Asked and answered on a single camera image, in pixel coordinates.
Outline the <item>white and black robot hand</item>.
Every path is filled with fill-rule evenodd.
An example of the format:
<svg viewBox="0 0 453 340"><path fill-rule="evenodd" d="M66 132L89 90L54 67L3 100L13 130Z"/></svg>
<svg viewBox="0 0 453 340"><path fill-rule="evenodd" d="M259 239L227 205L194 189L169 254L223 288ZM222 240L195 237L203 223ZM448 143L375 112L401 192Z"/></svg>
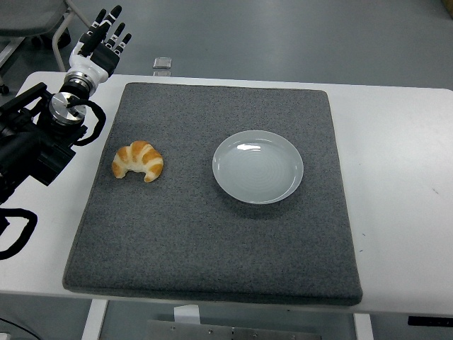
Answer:
<svg viewBox="0 0 453 340"><path fill-rule="evenodd" d="M68 73L82 73L94 80L95 85L105 82L114 73L120 56L132 38L127 33L121 38L125 24L120 23L110 34L122 7L115 6L109 13L102 9L89 29L80 37L69 58Z"/></svg>

